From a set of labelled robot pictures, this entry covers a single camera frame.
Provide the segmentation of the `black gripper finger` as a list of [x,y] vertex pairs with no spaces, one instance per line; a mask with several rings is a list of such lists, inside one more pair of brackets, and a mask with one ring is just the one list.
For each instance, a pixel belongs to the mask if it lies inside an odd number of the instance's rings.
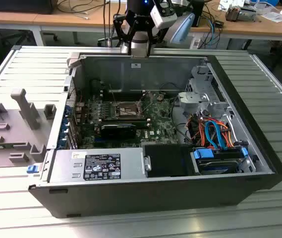
[[[123,41],[124,43],[128,44],[127,47],[127,54],[131,55],[131,43],[132,39],[134,37],[134,21],[132,19],[133,13],[126,13],[126,14],[115,14],[113,16],[113,25],[115,28],[115,31],[117,33],[118,38]],[[128,33],[124,33],[122,29],[123,22],[126,21],[128,25],[130,25],[130,22],[132,23],[132,26],[129,28]]]
[[153,24],[147,24],[147,36],[148,36],[148,47],[147,55],[151,53],[151,48],[157,43],[161,43],[167,33],[167,28],[159,29],[156,35],[153,35],[152,29],[154,28]]

